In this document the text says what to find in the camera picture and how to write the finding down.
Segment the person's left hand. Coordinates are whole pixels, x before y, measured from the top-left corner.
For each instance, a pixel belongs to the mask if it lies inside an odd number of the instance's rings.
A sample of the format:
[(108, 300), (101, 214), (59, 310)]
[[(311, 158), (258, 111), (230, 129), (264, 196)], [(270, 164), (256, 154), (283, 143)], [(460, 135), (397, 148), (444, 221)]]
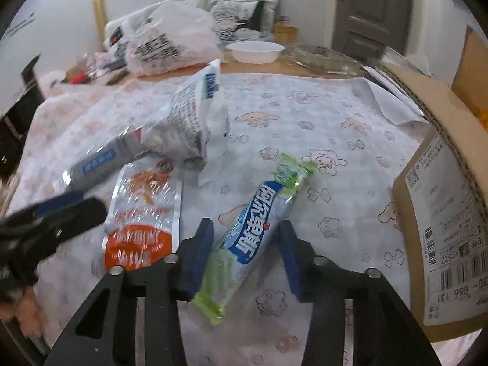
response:
[(0, 313), (2, 322), (16, 319), (25, 337), (42, 338), (44, 336), (41, 308), (33, 287), (24, 288), (22, 296), (16, 300), (1, 298)]

